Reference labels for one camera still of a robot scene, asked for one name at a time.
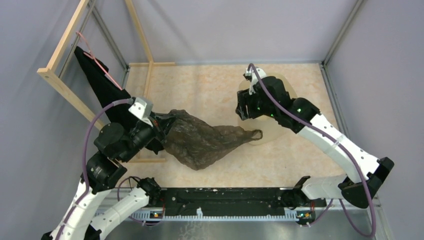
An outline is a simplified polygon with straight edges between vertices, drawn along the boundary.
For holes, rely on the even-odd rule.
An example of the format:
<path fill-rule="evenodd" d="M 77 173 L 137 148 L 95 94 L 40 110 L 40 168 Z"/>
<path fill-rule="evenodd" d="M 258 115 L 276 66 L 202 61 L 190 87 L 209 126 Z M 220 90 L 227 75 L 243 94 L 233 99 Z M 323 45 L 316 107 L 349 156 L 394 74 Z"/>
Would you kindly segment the beige plastic trash bin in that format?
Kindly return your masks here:
<path fill-rule="evenodd" d="M 285 90 L 288 92 L 289 96 L 291 98 L 297 98 L 298 95 L 295 92 L 293 86 L 291 83 L 286 79 L 286 77 L 280 73 L 276 72 L 270 72 L 267 74 L 268 76 L 274 76 L 277 79 L 280 79 L 282 83 L 284 84 Z M 253 131 L 253 130 L 261 130 L 262 132 L 262 138 L 259 140 L 251 141 L 250 145 L 262 145 L 266 144 L 268 142 L 274 141 L 277 138 L 286 135 L 289 133 L 288 128 L 281 127 L 278 125 L 278 122 L 272 119 L 268 116 L 260 116 L 255 119 L 246 119 L 241 120 L 241 118 L 237 117 L 237 123 L 238 125 L 243 128 L 246 131 Z"/>

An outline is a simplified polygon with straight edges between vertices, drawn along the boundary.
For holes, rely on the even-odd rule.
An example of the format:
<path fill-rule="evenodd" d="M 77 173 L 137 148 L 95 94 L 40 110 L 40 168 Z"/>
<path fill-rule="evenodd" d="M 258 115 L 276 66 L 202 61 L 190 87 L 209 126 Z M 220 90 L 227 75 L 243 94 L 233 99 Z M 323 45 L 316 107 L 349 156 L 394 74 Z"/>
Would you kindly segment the dark translucent trash bag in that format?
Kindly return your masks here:
<path fill-rule="evenodd" d="M 165 132 L 164 150 L 195 171 L 206 169 L 238 147 L 263 138 L 259 129 L 212 126 L 185 110 L 173 109 L 158 117 Z"/>

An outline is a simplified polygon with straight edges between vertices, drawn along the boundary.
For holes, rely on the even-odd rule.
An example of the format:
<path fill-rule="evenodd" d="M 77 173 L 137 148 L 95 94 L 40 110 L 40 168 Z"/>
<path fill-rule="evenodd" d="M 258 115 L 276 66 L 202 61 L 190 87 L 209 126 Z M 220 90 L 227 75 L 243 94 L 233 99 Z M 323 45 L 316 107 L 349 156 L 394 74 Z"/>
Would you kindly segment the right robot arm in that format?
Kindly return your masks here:
<path fill-rule="evenodd" d="M 258 81 L 244 75 L 250 86 L 237 92 L 236 114 L 243 121 L 266 116 L 279 127 L 309 140 L 336 162 L 344 174 L 328 177 L 304 176 L 293 192 L 299 206 L 315 199 L 342 199 L 366 209 L 394 167 L 389 157 L 367 153 L 337 130 L 309 100 L 291 98 L 282 80 L 266 76 Z"/>

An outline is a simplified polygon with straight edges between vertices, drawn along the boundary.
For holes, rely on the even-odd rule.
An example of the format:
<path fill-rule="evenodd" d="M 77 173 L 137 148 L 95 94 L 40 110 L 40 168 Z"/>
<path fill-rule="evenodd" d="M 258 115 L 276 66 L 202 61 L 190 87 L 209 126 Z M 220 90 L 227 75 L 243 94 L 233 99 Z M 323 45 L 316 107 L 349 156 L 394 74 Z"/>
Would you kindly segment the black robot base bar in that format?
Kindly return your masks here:
<path fill-rule="evenodd" d="M 265 217 L 311 206 L 326 207 L 327 203 L 285 187 L 168 187 L 146 207 L 164 210 L 167 217 L 194 216 L 198 209 L 206 217 Z"/>

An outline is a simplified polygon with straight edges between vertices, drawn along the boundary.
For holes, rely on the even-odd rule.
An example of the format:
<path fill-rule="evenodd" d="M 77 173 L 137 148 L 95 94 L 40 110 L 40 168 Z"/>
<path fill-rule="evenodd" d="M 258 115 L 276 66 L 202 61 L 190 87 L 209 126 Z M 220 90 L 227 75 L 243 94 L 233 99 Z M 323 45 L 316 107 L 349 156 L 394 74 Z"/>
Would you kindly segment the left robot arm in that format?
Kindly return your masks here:
<path fill-rule="evenodd" d="M 122 164 L 130 161 L 150 142 L 166 142 L 174 116 L 152 113 L 149 125 L 141 120 L 131 131 L 112 122 L 94 140 L 98 151 L 83 165 L 83 174 L 74 198 L 59 225 L 42 236 L 43 240 L 104 240 L 118 225 L 137 210 L 160 202 L 161 188 L 154 178 L 137 180 L 124 198 L 96 216 L 103 200 L 127 172 Z"/>

